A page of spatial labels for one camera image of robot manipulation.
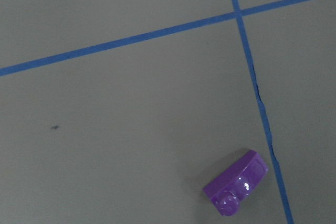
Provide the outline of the purple toy block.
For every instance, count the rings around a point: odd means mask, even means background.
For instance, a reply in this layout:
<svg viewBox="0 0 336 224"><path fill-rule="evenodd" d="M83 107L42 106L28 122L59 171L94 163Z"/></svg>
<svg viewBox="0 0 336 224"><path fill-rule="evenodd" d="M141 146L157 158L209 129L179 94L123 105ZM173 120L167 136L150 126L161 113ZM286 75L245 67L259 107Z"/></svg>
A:
<svg viewBox="0 0 336 224"><path fill-rule="evenodd" d="M222 216L232 216L268 173L268 166L256 151L249 150L210 181L203 192Z"/></svg>

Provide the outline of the brown paper table mat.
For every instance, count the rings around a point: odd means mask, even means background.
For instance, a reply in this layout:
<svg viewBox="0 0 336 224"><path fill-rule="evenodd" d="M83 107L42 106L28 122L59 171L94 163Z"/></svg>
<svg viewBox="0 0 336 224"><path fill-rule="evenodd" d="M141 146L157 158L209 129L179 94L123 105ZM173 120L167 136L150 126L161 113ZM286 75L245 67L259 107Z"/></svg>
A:
<svg viewBox="0 0 336 224"><path fill-rule="evenodd" d="M335 223L335 0L1 0L1 223Z"/></svg>

